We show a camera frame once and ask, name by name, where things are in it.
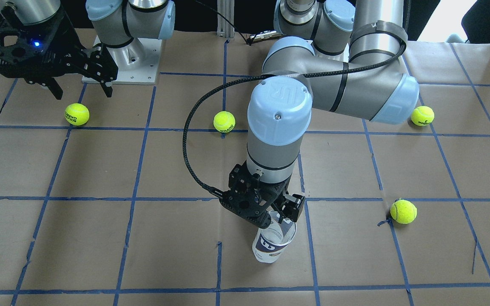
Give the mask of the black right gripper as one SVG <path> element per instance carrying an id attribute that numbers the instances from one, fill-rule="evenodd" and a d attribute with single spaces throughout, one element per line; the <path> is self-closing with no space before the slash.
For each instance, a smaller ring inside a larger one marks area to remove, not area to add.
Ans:
<path id="1" fill-rule="evenodd" d="M 107 46 L 85 49 L 62 6 L 0 6 L 0 73 L 43 83 L 55 99 L 63 89 L 56 80 L 83 74 L 112 97 L 118 67 Z"/>

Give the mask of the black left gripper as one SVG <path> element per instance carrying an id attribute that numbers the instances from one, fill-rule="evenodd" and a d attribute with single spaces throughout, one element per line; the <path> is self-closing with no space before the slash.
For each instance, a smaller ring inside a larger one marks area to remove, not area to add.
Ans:
<path id="1" fill-rule="evenodd" d="M 251 174 L 247 163 L 236 164 L 229 174 L 229 190 L 223 192 L 222 207 L 235 213 L 260 229 L 271 224 L 268 207 L 279 212 L 279 223 L 284 219 L 296 223 L 303 211 L 305 196 L 288 194 L 291 178 L 279 183 L 266 183 L 257 174 Z"/>

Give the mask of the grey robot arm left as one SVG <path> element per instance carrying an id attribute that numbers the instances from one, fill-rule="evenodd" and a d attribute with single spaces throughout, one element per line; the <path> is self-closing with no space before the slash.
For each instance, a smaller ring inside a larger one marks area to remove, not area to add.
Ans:
<path id="1" fill-rule="evenodd" d="M 305 198 L 288 193 L 312 110 L 401 124 L 419 85 L 401 70 L 406 49 L 402 0 L 279 0 L 274 27 L 283 37 L 262 65 L 247 110 L 247 159 L 229 175 L 220 203 L 258 228 L 272 207 L 297 221 Z"/>

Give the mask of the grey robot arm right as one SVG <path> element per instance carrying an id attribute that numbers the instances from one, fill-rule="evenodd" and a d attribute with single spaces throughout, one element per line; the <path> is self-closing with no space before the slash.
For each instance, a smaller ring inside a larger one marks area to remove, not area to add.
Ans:
<path id="1" fill-rule="evenodd" d="M 80 42 L 60 1 L 0 0 L 0 73 L 41 85 L 56 99 L 63 95 L 56 77 L 79 74 L 111 97 L 111 84 L 120 75 L 111 51 L 173 35 L 171 0 L 88 0 L 85 7 L 100 39 L 91 48 Z"/>

